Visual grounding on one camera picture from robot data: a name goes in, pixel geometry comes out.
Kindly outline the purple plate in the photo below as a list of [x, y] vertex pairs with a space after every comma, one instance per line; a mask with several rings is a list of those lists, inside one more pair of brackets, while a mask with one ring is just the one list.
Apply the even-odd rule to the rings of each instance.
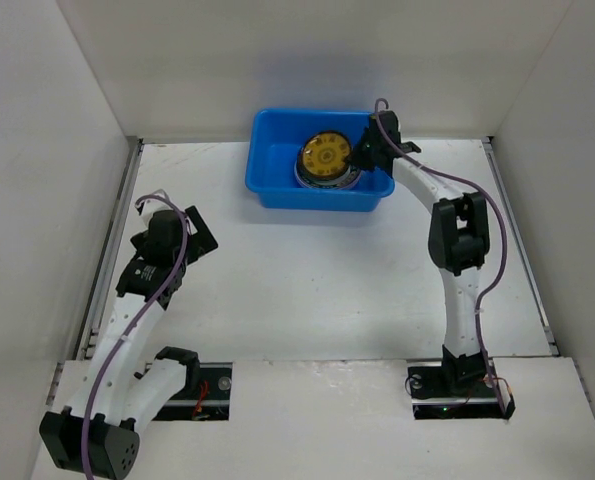
[[294, 166], [294, 176], [301, 187], [319, 190], [348, 190], [354, 188], [363, 173], [360, 169], [345, 161], [323, 164], [329, 175], [317, 176], [306, 168], [306, 164], [298, 161]]

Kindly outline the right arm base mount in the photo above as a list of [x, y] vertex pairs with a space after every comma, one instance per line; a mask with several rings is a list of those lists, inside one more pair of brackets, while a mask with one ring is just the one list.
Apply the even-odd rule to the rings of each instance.
[[505, 378], [483, 373], [465, 387], [450, 387], [440, 361], [409, 363], [404, 387], [415, 420], [510, 420], [516, 411]]

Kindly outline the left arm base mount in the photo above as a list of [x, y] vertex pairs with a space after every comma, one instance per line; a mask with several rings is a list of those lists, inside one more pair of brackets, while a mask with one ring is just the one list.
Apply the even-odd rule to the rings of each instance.
[[233, 364], [205, 363], [194, 390], [175, 394], [154, 417], [155, 421], [213, 422], [230, 416]]

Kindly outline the white plate dark lettered rim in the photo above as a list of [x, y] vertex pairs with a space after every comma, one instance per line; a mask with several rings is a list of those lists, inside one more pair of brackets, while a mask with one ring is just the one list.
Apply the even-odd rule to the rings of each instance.
[[[295, 166], [294, 166], [294, 176], [295, 176], [295, 170], [296, 169], [300, 169], [300, 170], [306, 171], [305, 168], [299, 162], [296, 162], [295, 163]], [[353, 177], [352, 177], [352, 180], [349, 181], [344, 187], [342, 187], [342, 188], [327, 188], [327, 189], [320, 189], [320, 190], [346, 190], [346, 189], [352, 189], [359, 182], [359, 180], [360, 180], [360, 178], [362, 176], [362, 171], [360, 169], [354, 167], [354, 166], [349, 166], [347, 169], [350, 169], [353, 172]]]

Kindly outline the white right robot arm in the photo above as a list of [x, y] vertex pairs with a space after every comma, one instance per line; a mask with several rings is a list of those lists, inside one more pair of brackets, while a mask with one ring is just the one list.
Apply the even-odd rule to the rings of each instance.
[[441, 275], [446, 308], [440, 381], [448, 395], [461, 396], [486, 375], [476, 303], [480, 269], [490, 250], [487, 202], [482, 194], [466, 192], [446, 174], [408, 158], [420, 148], [400, 140], [394, 112], [372, 113], [347, 163], [385, 172], [430, 214], [428, 252]]

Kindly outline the yellow patterned plate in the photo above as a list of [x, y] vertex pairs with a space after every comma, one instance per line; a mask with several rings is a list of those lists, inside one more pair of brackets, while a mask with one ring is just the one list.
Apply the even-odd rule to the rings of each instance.
[[304, 170], [296, 169], [295, 177], [298, 183], [305, 188], [342, 188], [352, 180], [353, 172], [347, 169], [335, 178], [317, 178]]
[[323, 164], [345, 161], [351, 152], [348, 138], [337, 131], [323, 131], [306, 141], [298, 155], [298, 161], [317, 176], [328, 176], [329, 170]]

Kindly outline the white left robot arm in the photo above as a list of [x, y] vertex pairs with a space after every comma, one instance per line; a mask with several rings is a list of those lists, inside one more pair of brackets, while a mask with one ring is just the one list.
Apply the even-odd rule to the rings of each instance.
[[196, 352], [166, 346], [138, 374], [148, 337], [163, 319], [189, 265], [218, 247], [198, 209], [181, 210], [147, 195], [137, 210], [146, 226], [130, 242], [134, 254], [116, 285], [106, 330], [86, 374], [39, 433], [53, 464], [89, 479], [124, 479], [133, 469], [141, 435], [175, 394], [195, 393], [202, 381]]

